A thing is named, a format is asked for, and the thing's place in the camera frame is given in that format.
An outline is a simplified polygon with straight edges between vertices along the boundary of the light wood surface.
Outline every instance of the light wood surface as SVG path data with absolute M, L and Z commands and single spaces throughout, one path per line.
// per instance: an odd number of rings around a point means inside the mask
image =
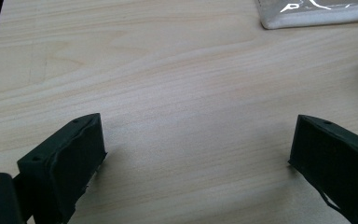
M 358 23 L 264 30 L 255 2 L 7 0 L 0 172 L 100 112 L 70 223 L 349 223 L 287 160 L 298 114 L 358 133 Z

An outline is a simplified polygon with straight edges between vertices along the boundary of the wooden table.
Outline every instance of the wooden table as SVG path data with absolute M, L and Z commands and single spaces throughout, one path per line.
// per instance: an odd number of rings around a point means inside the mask
M 267 31 L 253 1 L 10 0 L 0 172 L 100 112 L 70 223 L 349 223 L 287 160 L 298 114 L 358 133 L 358 22 Z

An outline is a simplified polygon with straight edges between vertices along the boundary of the wood grain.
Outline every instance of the wood grain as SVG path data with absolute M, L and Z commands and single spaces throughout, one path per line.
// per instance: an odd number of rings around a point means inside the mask
M 264 30 L 253 1 L 6 1 L 0 172 L 100 112 L 70 223 L 349 223 L 287 160 L 298 114 L 358 133 L 358 23 Z

